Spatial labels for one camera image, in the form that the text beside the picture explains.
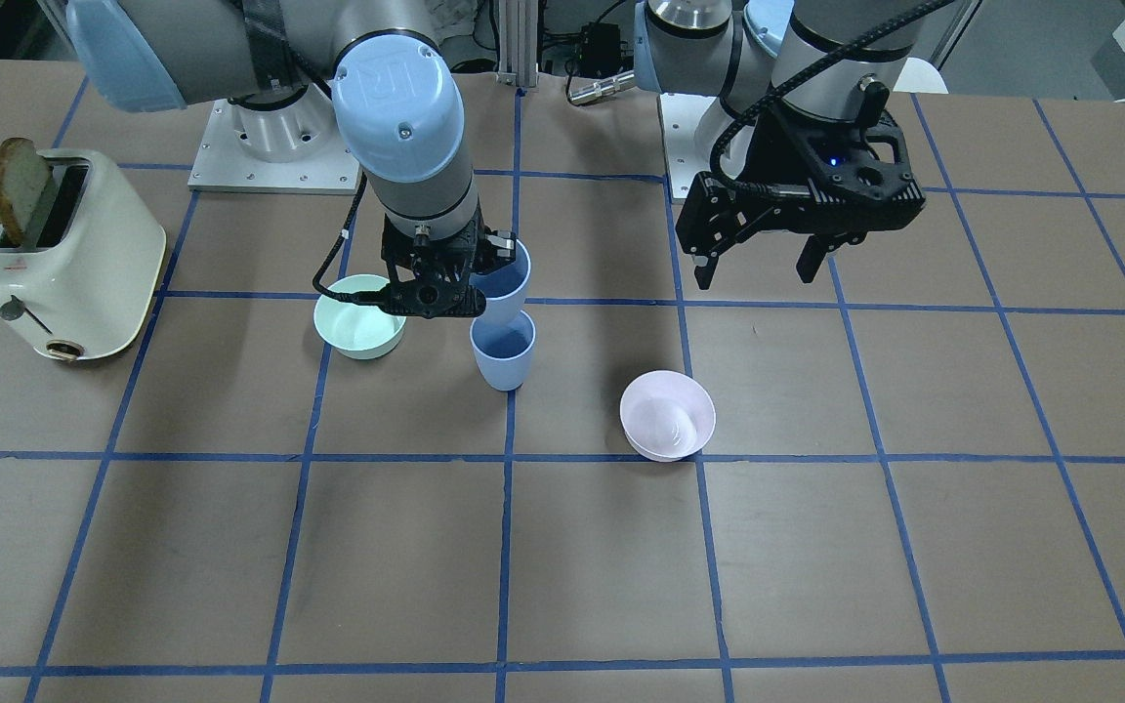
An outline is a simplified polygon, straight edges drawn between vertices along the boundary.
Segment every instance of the blue joint cap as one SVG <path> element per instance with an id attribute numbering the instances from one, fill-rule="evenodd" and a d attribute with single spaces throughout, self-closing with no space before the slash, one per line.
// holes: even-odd
<path id="1" fill-rule="evenodd" d="M 632 66 L 637 71 L 637 88 L 649 92 L 663 92 L 654 70 L 654 52 L 648 45 L 648 27 L 645 26 L 645 0 L 637 3 L 632 15 Z"/>
<path id="2" fill-rule="evenodd" d="M 69 0 L 66 15 L 76 57 L 111 107 L 126 112 L 184 107 L 168 69 L 116 0 Z"/>
<path id="3" fill-rule="evenodd" d="M 764 52 L 778 57 L 793 17 L 793 0 L 749 0 L 745 6 L 745 25 Z"/>
<path id="4" fill-rule="evenodd" d="M 332 108 L 362 168 L 393 182 L 432 178 L 462 144 L 462 98 L 446 60 L 400 34 L 361 40 L 336 66 Z"/>

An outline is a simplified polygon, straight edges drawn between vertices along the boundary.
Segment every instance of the grid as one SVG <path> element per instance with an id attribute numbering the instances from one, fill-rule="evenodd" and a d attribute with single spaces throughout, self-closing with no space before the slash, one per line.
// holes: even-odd
<path id="1" fill-rule="evenodd" d="M 76 94 L 71 100 L 68 115 L 63 118 L 63 125 L 58 129 L 54 146 L 62 145 L 63 138 L 71 126 L 72 117 L 76 114 L 82 97 L 88 89 L 88 79 L 82 80 Z M 974 651 L 972 654 L 951 654 L 942 650 L 937 645 L 935 628 L 933 627 L 932 613 L 929 613 L 928 598 L 925 596 L 924 586 L 919 574 L 919 565 L 916 561 L 915 549 L 911 544 L 910 529 L 907 526 L 907 517 L 901 506 L 901 497 L 898 489 L 898 481 L 894 480 L 892 465 L 899 462 L 1025 462 L 1045 463 L 1058 469 L 1063 488 L 1069 495 L 1070 505 L 1077 517 L 1077 525 L 1084 535 L 1091 559 L 1097 569 L 1099 578 L 1106 589 L 1108 603 L 1114 611 L 1114 615 L 1122 629 L 1122 638 L 1125 640 L 1125 611 L 1122 607 L 1119 595 L 1113 584 L 1108 573 L 1106 561 L 1101 558 L 1097 539 L 1095 539 L 1088 515 L 1080 502 L 1074 479 L 1068 463 L 1090 462 L 1090 463 L 1125 463 L 1125 456 L 1094 456 L 1094 454 L 1068 454 L 1063 453 L 1054 435 L 1054 427 L 1050 425 L 1045 406 L 1041 402 L 1040 393 L 1033 381 L 1030 370 L 1024 359 L 1023 349 L 1019 348 L 1010 315 L 1074 315 L 1080 317 L 1094 316 L 1119 316 L 1125 317 L 1125 308 L 1119 307 L 1006 307 L 1002 305 L 994 281 L 983 254 L 981 246 L 973 234 L 973 228 L 968 219 L 968 211 L 960 196 L 1022 196 L 1022 197 L 1059 197 L 1059 199 L 1082 200 L 1088 206 L 1095 225 L 1101 233 L 1108 252 L 1113 255 L 1116 265 L 1122 271 L 1125 280 L 1125 262 L 1122 259 L 1119 249 L 1115 245 L 1107 224 L 1095 205 L 1097 200 L 1125 200 L 1124 192 L 1090 192 L 1086 190 L 1084 183 L 1072 165 L 1071 156 L 1066 148 L 1062 146 L 1054 125 L 1051 124 L 1048 115 L 1040 102 L 1035 102 L 1035 108 L 1044 129 L 1053 139 L 1054 147 L 1062 157 L 1071 179 L 1074 180 L 1077 191 L 1063 190 L 1017 190 L 1017 189 L 964 189 L 955 188 L 952 182 L 950 170 L 945 164 L 940 148 L 938 148 L 934 137 L 932 125 L 925 115 L 924 108 L 918 98 L 912 98 L 916 119 L 925 129 L 926 137 L 932 148 L 932 156 L 940 168 L 945 186 L 942 188 L 925 188 L 929 192 L 950 198 L 957 217 L 960 217 L 969 241 L 970 249 L 976 260 L 981 271 L 983 285 L 990 295 L 990 306 L 916 306 L 915 304 L 879 304 L 879 303 L 856 303 L 848 301 L 845 297 L 840 267 L 835 259 L 829 260 L 829 271 L 831 272 L 835 288 L 835 303 L 817 301 L 790 301 L 790 299 L 758 299 L 758 301 L 744 301 L 744 299 L 687 299 L 684 292 L 682 265 L 676 254 L 675 233 L 673 228 L 674 217 L 670 209 L 669 184 L 662 174 L 576 174 L 576 173 L 550 173 L 534 172 L 534 170 L 522 169 L 522 108 L 525 94 L 519 92 L 514 96 L 514 164 L 510 170 L 504 169 L 478 169 L 478 174 L 495 174 L 495 177 L 506 177 L 512 180 L 512 223 L 513 228 L 520 231 L 520 187 L 523 179 L 576 179 L 576 180 L 626 180 L 637 182 L 659 183 L 664 197 L 664 208 L 668 231 L 664 233 L 666 246 L 669 251 L 670 274 L 674 280 L 674 299 L 657 298 L 530 298 L 529 304 L 541 307 L 565 307 L 565 306 L 594 306 L 594 307 L 670 307 L 674 308 L 678 319 L 680 339 L 682 339 L 682 354 L 684 370 L 693 375 L 692 348 L 688 337 L 687 312 L 691 308 L 703 307 L 764 307 L 764 308 L 801 308 L 801 310 L 836 310 L 839 312 L 844 323 L 845 337 L 847 339 L 848 354 L 852 358 L 854 372 L 856 373 L 858 388 L 862 391 L 863 413 L 870 424 L 870 435 L 874 444 L 874 453 L 856 454 L 718 454 L 705 453 L 693 459 L 696 472 L 698 494 L 700 495 L 701 533 L 704 538 L 706 577 L 709 577 L 711 606 L 714 612 L 714 640 L 718 646 L 718 657 L 714 658 L 691 658 L 691 659 L 567 659 L 567 660 L 539 660 L 539 663 L 518 663 L 508 658 L 508 620 L 510 614 L 510 579 L 512 579 L 512 533 L 513 533 L 513 477 L 516 463 L 531 462 L 642 462 L 642 459 L 633 454 L 543 454 L 543 453 L 518 453 L 514 450 L 514 418 L 516 418 L 516 391 L 506 395 L 505 406 L 505 445 L 501 454 L 350 454 L 350 453 L 321 453 L 316 451 L 316 432 L 321 425 L 322 411 L 324 411 L 324 397 L 330 375 L 331 348 L 322 348 L 321 361 L 318 361 L 318 373 L 315 379 L 315 396 L 312 409 L 309 409 L 309 422 L 307 423 L 307 439 L 300 454 L 280 453 L 144 453 L 144 451 L 122 451 L 117 450 L 117 441 L 125 423 L 126 414 L 129 409 L 129 400 L 134 395 L 137 379 L 142 373 L 144 361 L 151 351 L 152 339 L 160 317 L 164 314 L 169 299 L 178 298 L 245 298 L 245 299 L 312 299 L 312 294 L 303 292 L 255 292 L 245 290 L 244 292 L 207 292 L 207 290 L 174 290 L 173 277 L 176 267 L 182 258 L 184 241 L 190 228 L 190 224 L 196 214 L 196 208 L 201 200 L 201 196 L 195 193 L 184 211 L 183 224 L 180 227 L 178 241 L 174 243 L 173 252 L 168 260 L 164 277 L 155 299 L 152 304 L 151 316 L 144 326 L 144 333 L 140 339 L 137 354 L 130 367 L 128 382 L 126 382 L 119 408 L 115 414 L 110 435 L 107 436 L 107 444 L 101 451 L 17 451 L 0 450 L 1 458 L 21 458 L 37 460 L 92 460 L 98 462 L 97 476 L 94 476 L 89 499 L 86 502 L 84 514 L 82 514 L 75 543 L 72 544 L 69 564 L 63 576 L 62 586 L 58 588 L 58 596 L 51 614 L 48 627 L 46 627 L 43 645 L 37 654 L 36 664 L 32 667 L 0 667 L 0 677 L 27 677 L 28 686 L 26 691 L 26 703 L 33 702 L 37 697 L 40 682 L 50 677 L 261 677 L 262 690 L 260 700 L 267 703 L 271 700 L 273 682 L 280 676 L 321 676 L 321 675 L 417 675 L 418 673 L 475 673 L 475 675 L 495 676 L 496 703 L 506 699 L 507 675 L 514 673 L 543 673 L 543 672 L 605 672 L 605 670 L 659 670 L 659 669 L 706 669 L 718 670 L 722 681 L 722 695 L 728 702 L 737 700 L 736 686 L 732 682 L 734 670 L 744 669 L 813 669 L 813 668 L 840 668 L 840 667 L 932 667 L 940 700 L 951 700 L 950 681 L 947 681 L 945 667 L 951 664 L 975 664 L 975 663 L 1094 663 L 1094 660 L 1120 660 L 1125 663 L 1124 649 L 1086 649 L 1086 650 L 1033 650 L 1033 651 Z M 125 169 L 164 169 L 164 170 L 188 170 L 183 164 L 148 164 L 148 163 L 122 163 Z M 350 246 L 344 250 L 341 259 L 341 272 L 348 271 L 350 262 Z M 1012 357 L 1018 364 L 1019 377 L 1025 384 L 1025 390 L 1030 397 L 1035 408 L 1035 417 L 1040 422 L 1041 429 L 1048 445 L 1047 453 L 1043 454 L 966 454 L 966 453 L 893 453 L 884 449 L 884 436 L 881 434 L 881 425 L 876 417 L 875 400 L 872 399 L 872 390 L 867 382 L 866 369 L 863 364 L 862 346 L 858 344 L 858 335 L 855 333 L 855 325 L 852 314 L 855 312 L 906 312 L 906 313 L 965 313 L 965 315 L 994 315 L 1000 321 L 1001 330 L 1008 340 Z M 94 511 L 99 504 L 102 486 L 106 484 L 107 471 L 112 462 L 297 462 L 299 465 L 299 483 L 296 492 L 296 504 L 292 513 L 289 540 L 285 564 L 281 569 L 280 587 L 278 587 L 278 600 L 273 611 L 270 645 L 267 658 L 259 666 L 181 666 L 181 664 L 142 664 L 142 666 L 56 666 L 50 661 L 51 650 L 55 643 L 60 622 L 63 619 L 63 611 L 71 594 L 72 583 L 80 566 L 82 551 L 86 548 L 86 538 L 90 533 Z M 503 513 L 501 513 L 501 544 L 500 544 L 500 596 L 497 596 L 497 632 L 496 632 L 496 660 L 490 663 L 281 663 L 280 648 L 282 632 L 285 631 L 286 606 L 290 600 L 290 587 L 294 583 L 295 559 L 298 556 L 299 533 L 303 530 L 304 515 L 307 511 L 307 488 L 312 477 L 312 466 L 314 462 L 500 462 L 503 467 Z M 716 462 L 781 462 L 781 463 L 878 463 L 883 471 L 884 486 L 886 486 L 888 499 L 892 504 L 892 514 L 897 523 L 900 537 L 901 549 L 906 557 L 907 570 L 914 588 L 916 605 L 919 615 L 928 652 L 926 655 L 847 655 L 847 657 L 777 657 L 777 658 L 750 658 L 734 657 L 730 654 L 727 637 L 723 631 L 723 600 L 720 588 L 719 559 L 716 557 L 714 548 L 714 525 L 711 524 L 710 513 L 710 490 L 706 483 L 706 465 Z"/>

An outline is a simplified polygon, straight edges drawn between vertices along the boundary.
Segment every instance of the ur logo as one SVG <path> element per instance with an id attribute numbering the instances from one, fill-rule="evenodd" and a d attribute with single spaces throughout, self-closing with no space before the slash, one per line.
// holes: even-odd
<path id="1" fill-rule="evenodd" d="M 393 106 L 415 98 L 411 71 L 406 66 L 410 60 L 411 52 L 398 52 L 359 63 L 359 88 L 368 106 Z"/>

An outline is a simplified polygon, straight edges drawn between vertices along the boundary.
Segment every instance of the bowl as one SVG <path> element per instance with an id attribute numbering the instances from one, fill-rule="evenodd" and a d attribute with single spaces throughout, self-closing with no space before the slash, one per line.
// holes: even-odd
<path id="1" fill-rule="evenodd" d="M 654 462 L 696 454 L 714 435 L 714 418 L 706 389 L 686 375 L 666 370 L 640 375 L 619 400 L 619 422 L 628 443 Z"/>
<path id="2" fill-rule="evenodd" d="M 357 274 L 330 286 L 333 292 L 380 290 L 385 277 Z M 353 306 L 322 295 L 315 303 L 315 332 L 341 354 L 351 359 L 375 359 L 392 352 L 402 342 L 406 317 L 388 315 L 378 307 Z"/>

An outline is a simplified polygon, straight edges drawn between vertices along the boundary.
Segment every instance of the blue cup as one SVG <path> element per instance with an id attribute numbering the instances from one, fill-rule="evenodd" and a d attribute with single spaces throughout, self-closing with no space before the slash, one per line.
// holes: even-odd
<path id="1" fill-rule="evenodd" d="M 483 316 L 471 322 L 471 350 L 488 386 L 514 390 L 522 386 L 532 366 L 537 325 L 520 310 L 510 324 L 492 324 Z"/>
<path id="2" fill-rule="evenodd" d="M 522 241 L 518 243 L 514 261 L 487 276 L 471 274 L 471 285 L 485 294 L 485 312 L 480 319 L 505 325 L 523 309 L 528 298 L 528 280 L 532 277 L 532 259 Z"/>

